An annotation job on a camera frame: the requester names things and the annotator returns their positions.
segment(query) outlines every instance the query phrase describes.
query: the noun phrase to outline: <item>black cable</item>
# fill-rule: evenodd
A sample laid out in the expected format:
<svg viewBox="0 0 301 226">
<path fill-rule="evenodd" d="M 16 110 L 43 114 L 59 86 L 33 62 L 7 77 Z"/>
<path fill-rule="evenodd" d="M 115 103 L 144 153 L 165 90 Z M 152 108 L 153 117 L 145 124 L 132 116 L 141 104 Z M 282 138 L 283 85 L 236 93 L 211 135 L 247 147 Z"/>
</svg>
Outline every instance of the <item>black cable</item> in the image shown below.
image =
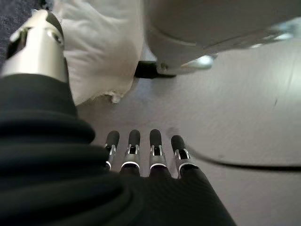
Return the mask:
<svg viewBox="0 0 301 226">
<path fill-rule="evenodd" d="M 301 165 L 253 165 L 253 164 L 239 164 L 228 161 L 220 161 L 203 154 L 196 152 L 193 148 L 186 145 L 189 153 L 195 157 L 195 159 L 204 161 L 211 165 L 217 165 L 227 168 L 240 169 L 240 170 L 258 170 L 267 172 L 301 172 Z"/>
</svg>

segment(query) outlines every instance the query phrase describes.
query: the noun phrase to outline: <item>ribbed black fabric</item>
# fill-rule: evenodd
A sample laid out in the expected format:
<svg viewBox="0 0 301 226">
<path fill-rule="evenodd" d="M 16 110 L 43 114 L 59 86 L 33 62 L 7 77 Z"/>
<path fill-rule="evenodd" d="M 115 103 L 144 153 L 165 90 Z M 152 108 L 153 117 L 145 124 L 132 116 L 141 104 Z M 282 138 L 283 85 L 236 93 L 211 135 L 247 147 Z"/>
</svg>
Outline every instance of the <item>ribbed black fabric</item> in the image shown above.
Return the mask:
<svg viewBox="0 0 301 226">
<path fill-rule="evenodd" d="M 68 84 L 0 80 L 0 225 L 235 225 L 198 169 L 181 180 L 108 173 Z"/>
</svg>

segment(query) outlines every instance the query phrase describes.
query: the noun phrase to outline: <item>robotic hand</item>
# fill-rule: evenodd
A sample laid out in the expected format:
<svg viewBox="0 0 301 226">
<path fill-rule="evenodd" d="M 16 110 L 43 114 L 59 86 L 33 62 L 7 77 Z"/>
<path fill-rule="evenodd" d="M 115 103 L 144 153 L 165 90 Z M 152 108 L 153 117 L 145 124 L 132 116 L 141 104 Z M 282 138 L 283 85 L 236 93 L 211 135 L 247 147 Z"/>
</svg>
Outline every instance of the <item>robotic hand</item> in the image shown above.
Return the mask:
<svg viewBox="0 0 301 226">
<path fill-rule="evenodd" d="M 111 165 L 116 153 L 116 148 L 119 142 L 119 133 L 111 131 L 106 139 L 105 148 L 109 153 L 109 159 L 106 161 L 107 170 L 111 170 Z M 171 139 L 174 160 L 178 171 L 178 178 L 185 175 L 185 171 L 189 169 L 198 169 L 191 161 L 190 155 L 185 148 L 185 143 L 179 135 L 175 135 Z M 140 176 L 140 159 L 139 159 L 140 133 L 137 130 L 132 130 L 129 139 L 128 147 L 125 153 L 123 164 L 121 166 L 121 174 L 130 174 Z M 171 178 L 168 171 L 165 155 L 162 148 L 161 133 L 157 129 L 150 132 L 150 177 Z"/>
<path fill-rule="evenodd" d="M 110 171 L 119 134 L 105 148 L 77 117 L 63 32 L 36 12 L 10 39 L 0 79 L 0 225 L 227 225 L 235 223 L 180 136 L 179 178 L 168 172 L 161 135 L 150 133 L 150 176 L 140 176 L 133 130 L 119 174 Z"/>
</svg>

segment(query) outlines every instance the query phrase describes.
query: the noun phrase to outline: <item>white fabric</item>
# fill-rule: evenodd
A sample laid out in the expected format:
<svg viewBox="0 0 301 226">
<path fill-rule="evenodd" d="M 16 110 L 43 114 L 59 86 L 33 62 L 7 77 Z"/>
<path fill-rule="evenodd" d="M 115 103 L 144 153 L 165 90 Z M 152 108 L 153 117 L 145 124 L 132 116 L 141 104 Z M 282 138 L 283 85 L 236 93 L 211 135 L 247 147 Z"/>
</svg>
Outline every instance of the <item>white fabric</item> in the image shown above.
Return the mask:
<svg viewBox="0 0 301 226">
<path fill-rule="evenodd" d="M 141 0 L 55 0 L 76 105 L 99 95 L 115 102 L 131 88 L 143 47 Z"/>
</svg>

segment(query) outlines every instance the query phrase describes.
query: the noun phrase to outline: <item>gray floor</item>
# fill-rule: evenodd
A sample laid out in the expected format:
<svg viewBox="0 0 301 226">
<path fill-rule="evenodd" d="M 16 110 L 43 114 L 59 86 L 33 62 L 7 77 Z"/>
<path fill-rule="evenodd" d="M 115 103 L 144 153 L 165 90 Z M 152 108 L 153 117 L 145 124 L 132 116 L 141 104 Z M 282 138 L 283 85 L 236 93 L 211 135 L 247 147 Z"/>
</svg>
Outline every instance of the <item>gray floor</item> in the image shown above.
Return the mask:
<svg viewBox="0 0 301 226">
<path fill-rule="evenodd" d="M 175 79 L 140 79 L 112 105 L 106 98 L 79 106 L 103 145 L 120 132 L 119 170 L 130 130 L 142 135 L 148 174 L 149 132 L 162 132 L 168 165 L 176 172 L 170 137 L 180 134 L 207 156 L 240 163 L 301 162 L 301 42 L 294 40 L 219 55 L 213 69 Z M 240 226 L 296 226 L 301 222 L 301 178 L 214 167 L 200 161 L 214 189 Z"/>
</svg>

